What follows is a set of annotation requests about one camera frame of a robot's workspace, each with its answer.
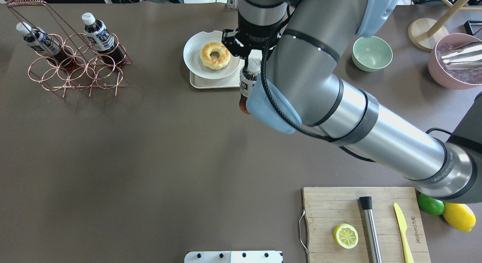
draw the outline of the wire rack handle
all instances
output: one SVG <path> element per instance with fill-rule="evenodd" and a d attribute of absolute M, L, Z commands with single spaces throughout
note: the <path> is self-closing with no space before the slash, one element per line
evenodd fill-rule
<path fill-rule="evenodd" d="M 46 6 L 47 2 L 43 0 L 8 0 L 5 2 L 8 8 L 14 8 L 19 6 Z"/>

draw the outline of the green bowl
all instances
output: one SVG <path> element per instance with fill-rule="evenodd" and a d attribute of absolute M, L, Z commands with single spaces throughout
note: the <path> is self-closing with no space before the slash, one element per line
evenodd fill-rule
<path fill-rule="evenodd" d="M 353 44 L 351 58 L 361 70 L 375 72 L 390 64 L 393 52 L 390 45 L 379 37 L 361 37 Z"/>

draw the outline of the bottle label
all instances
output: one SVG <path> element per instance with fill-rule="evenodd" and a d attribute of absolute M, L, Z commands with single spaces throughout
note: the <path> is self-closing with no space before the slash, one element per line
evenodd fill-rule
<path fill-rule="evenodd" d="M 60 44 L 58 41 L 52 39 L 43 30 L 39 29 L 40 36 L 38 40 L 34 40 L 31 43 L 27 43 L 33 50 L 38 52 L 43 57 L 52 57 L 60 51 Z"/>
<path fill-rule="evenodd" d="M 241 92 L 244 97 L 248 98 L 251 94 L 251 90 L 253 86 L 255 86 L 256 80 L 251 81 L 245 77 L 243 77 L 243 72 L 241 72 L 241 81 L 239 82 L 239 91 Z"/>
<path fill-rule="evenodd" d="M 98 31 L 92 33 L 85 32 L 93 48 L 97 51 L 105 51 L 114 47 L 114 36 L 110 35 L 103 21 L 101 22 L 102 26 Z"/>

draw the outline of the black cable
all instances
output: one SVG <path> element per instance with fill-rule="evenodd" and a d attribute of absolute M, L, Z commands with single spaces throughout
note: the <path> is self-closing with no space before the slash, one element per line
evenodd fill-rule
<path fill-rule="evenodd" d="M 445 129 L 438 128 L 438 127 L 432 127 L 431 129 L 428 129 L 425 133 L 430 134 L 430 132 L 432 132 L 432 131 L 440 131 L 440 132 L 444 132 L 446 134 L 451 135 L 451 132 L 449 132 Z"/>
<path fill-rule="evenodd" d="M 267 63 L 267 58 L 268 58 L 268 55 L 270 53 L 270 44 L 272 43 L 272 39 L 275 35 L 277 35 L 279 32 L 281 32 L 281 30 L 289 23 L 289 21 L 291 20 L 291 17 L 293 16 L 293 14 L 290 14 L 288 16 L 288 18 L 286 18 L 284 21 L 281 22 L 281 24 L 279 24 L 279 26 L 276 28 L 275 31 L 273 31 L 270 36 L 268 37 L 267 41 L 266 41 L 266 44 L 263 48 L 263 56 L 262 56 L 262 60 L 261 60 L 261 70 L 260 70 L 260 76 L 261 76 L 261 84 L 265 90 L 265 94 L 268 98 L 268 100 L 270 101 L 272 107 L 274 108 L 274 110 L 278 113 L 278 115 L 285 121 L 287 122 L 287 124 L 289 124 L 291 127 L 293 127 L 294 129 L 296 129 L 297 131 L 305 134 L 305 135 L 308 135 L 308 136 L 311 136 L 313 138 L 319 138 L 319 139 L 322 139 L 324 141 L 328 141 L 328 142 L 332 142 L 332 141 L 335 141 L 335 139 L 331 138 L 331 137 L 328 137 L 328 136 L 322 136 L 322 135 L 319 135 L 319 134 L 315 134 L 313 132 L 310 132 L 304 128 L 302 128 L 301 126 L 295 124 L 293 121 L 291 121 L 291 119 L 288 118 L 288 116 L 286 116 L 286 114 L 284 114 L 284 112 L 281 111 L 281 109 L 277 106 L 276 104 L 276 101 L 274 100 L 273 98 L 273 95 L 271 94 L 271 91 L 270 91 L 270 88 L 268 87 L 268 84 L 267 84 L 267 79 L 266 79 L 266 63 Z M 360 160 L 364 160 L 364 161 L 368 161 L 368 162 L 374 162 L 373 160 L 371 159 L 368 159 L 368 158 L 365 158 L 365 157 L 362 157 L 362 156 L 359 156 L 355 153 L 353 153 L 352 151 L 348 150 L 347 148 L 345 147 L 340 147 L 342 150 L 344 150 L 346 153 L 350 154 L 351 156 L 354 156 Z"/>
<path fill-rule="evenodd" d="M 420 3 L 420 5 L 423 5 L 428 2 L 442 2 L 442 0 L 425 0 L 424 2 Z"/>

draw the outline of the lemon slice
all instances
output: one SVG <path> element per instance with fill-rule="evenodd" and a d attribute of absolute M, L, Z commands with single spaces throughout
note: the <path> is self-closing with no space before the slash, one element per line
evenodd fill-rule
<path fill-rule="evenodd" d="M 334 229 L 334 239 L 343 248 L 351 249 L 358 244 L 358 233 L 351 225 L 342 223 Z"/>

